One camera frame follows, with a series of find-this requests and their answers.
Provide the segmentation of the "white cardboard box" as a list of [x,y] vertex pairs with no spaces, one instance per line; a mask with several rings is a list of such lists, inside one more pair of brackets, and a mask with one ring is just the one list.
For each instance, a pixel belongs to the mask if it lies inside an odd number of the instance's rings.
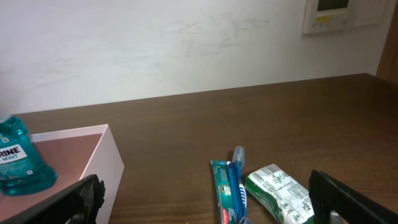
[[58,175],[56,183],[42,192],[24,196],[1,195],[1,221],[51,197],[84,177],[96,174],[104,182],[104,204],[97,223],[109,222],[124,164],[107,124],[66,129],[30,136],[34,146]]

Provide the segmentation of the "white wall control panel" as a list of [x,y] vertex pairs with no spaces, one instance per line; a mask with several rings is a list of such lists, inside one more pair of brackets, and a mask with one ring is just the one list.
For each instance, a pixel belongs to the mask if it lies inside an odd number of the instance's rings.
[[307,0],[302,33],[321,34],[378,24],[387,0]]

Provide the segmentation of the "teal mouthwash bottle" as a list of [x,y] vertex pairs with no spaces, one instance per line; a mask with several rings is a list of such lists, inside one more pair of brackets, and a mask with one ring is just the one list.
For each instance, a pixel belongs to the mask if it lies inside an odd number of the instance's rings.
[[29,130],[15,116],[1,116],[1,193],[35,194],[51,188],[57,174],[42,159],[30,140]]

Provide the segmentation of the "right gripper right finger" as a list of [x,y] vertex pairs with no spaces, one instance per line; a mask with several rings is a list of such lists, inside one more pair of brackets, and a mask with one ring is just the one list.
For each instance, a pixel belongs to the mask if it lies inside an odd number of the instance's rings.
[[348,223],[397,223],[397,214],[320,170],[309,178],[313,222],[331,223],[336,212]]

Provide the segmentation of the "green white soap packet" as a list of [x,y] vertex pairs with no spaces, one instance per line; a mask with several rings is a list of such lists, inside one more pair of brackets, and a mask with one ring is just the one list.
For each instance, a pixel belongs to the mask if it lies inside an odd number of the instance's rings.
[[275,164],[249,174],[245,188],[279,223],[314,223],[308,190]]

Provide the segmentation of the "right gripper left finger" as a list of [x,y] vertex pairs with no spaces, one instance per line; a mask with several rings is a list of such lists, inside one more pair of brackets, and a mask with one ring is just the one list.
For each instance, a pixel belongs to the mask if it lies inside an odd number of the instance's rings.
[[104,182],[96,174],[91,174],[1,223],[96,224],[104,196]]

